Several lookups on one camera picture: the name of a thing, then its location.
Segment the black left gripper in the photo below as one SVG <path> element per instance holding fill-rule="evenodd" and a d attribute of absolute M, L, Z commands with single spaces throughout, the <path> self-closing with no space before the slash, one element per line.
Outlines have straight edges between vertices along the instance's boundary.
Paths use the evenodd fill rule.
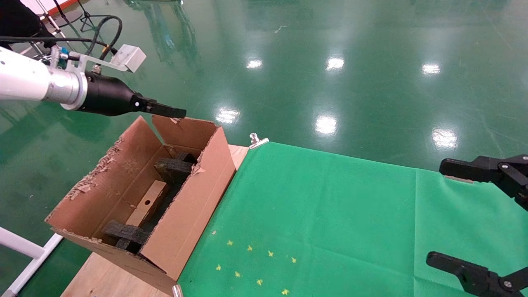
<path fill-rule="evenodd" d="M 168 118 L 186 117 L 186 109 L 170 107 L 141 94 L 135 94 L 120 79 L 97 73 L 85 73 L 85 76 L 87 93 L 78 111 L 104 116 L 143 112 Z"/>

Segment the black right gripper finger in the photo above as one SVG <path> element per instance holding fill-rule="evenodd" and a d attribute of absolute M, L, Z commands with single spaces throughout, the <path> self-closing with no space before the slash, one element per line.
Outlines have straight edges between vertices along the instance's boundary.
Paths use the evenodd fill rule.
<path fill-rule="evenodd" d="M 478 156 L 471 162 L 445 158 L 441 161 L 439 172 L 462 180 L 492 183 L 524 210 L 528 210 L 527 155 L 506 159 Z"/>
<path fill-rule="evenodd" d="M 426 264 L 455 275 L 464 291 L 477 297 L 523 297 L 522 290 L 528 287 L 527 267 L 499 276 L 484 266 L 441 252 L 429 252 Z"/>

